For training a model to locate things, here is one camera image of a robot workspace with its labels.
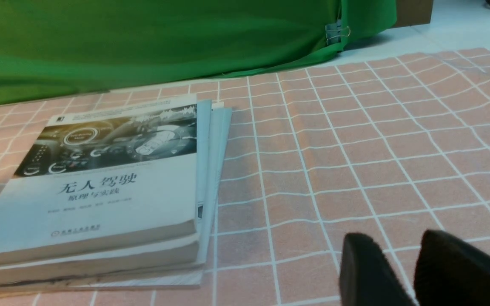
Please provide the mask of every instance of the book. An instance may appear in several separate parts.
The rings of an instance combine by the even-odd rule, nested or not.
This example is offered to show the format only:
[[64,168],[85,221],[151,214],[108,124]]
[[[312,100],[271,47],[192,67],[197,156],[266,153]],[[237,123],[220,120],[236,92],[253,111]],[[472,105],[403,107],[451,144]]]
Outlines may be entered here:
[[230,128],[232,110],[219,108],[223,104],[213,105],[209,132],[209,160],[205,203],[198,201],[198,225],[201,229],[200,249],[194,263],[156,268],[110,272],[95,277],[27,280],[17,283],[0,283],[0,291],[24,290],[116,290],[116,289],[171,289],[198,287],[202,281],[203,268],[208,256],[208,244],[211,233],[214,210],[218,205],[218,186],[222,172],[226,142]]
[[0,194],[0,266],[139,268],[118,259],[122,248],[135,260],[163,248],[192,253],[168,253],[161,265],[196,259],[202,179],[191,169],[208,150],[210,112],[210,101],[187,95],[53,117]]

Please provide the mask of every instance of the book title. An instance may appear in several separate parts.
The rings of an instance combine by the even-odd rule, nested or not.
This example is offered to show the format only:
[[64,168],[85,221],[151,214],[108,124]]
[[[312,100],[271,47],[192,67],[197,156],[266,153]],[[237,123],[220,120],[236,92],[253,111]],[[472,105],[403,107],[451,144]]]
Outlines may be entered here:
[[85,183],[70,182],[64,184],[58,194],[68,194],[68,201],[77,201],[88,198],[98,198],[120,193],[119,186],[136,182],[137,174],[130,173],[123,176],[108,176],[100,182],[87,180]]

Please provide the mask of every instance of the steering wheel image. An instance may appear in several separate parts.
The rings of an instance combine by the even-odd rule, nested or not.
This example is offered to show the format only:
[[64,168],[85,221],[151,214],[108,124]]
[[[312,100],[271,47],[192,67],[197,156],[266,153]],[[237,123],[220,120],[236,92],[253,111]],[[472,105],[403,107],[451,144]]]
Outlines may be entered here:
[[179,155],[195,148],[194,127],[162,125],[131,139],[126,147],[128,156],[136,161],[152,161]]

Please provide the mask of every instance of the book cover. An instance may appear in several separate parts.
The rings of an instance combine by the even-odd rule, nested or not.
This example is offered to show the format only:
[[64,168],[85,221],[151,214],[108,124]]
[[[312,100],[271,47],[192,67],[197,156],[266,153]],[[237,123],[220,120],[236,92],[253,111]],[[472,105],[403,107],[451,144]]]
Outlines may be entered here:
[[207,260],[208,244],[214,211],[217,205],[220,173],[223,167],[226,142],[230,128],[232,110],[222,103],[213,104],[209,132],[208,182],[203,214],[198,215],[201,229],[200,248],[196,261],[167,267],[149,267],[128,271],[116,271],[87,278],[64,278],[36,280],[29,278],[17,283],[0,283],[0,290],[98,290],[197,287],[203,275],[202,266]]
[[188,95],[49,120],[0,194],[0,265],[194,234],[210,112]]

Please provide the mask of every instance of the pink grid mat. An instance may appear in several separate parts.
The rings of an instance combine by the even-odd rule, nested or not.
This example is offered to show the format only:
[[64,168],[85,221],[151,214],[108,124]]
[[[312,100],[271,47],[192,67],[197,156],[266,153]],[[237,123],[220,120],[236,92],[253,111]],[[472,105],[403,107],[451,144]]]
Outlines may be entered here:
[[490,253],[485,49],[2,106],[0,186],[50,116],[185,93],[234,108],[202,288],[0,294],[0,305],[338,305],[350,231],[373,236],[409,292],[427,228]]

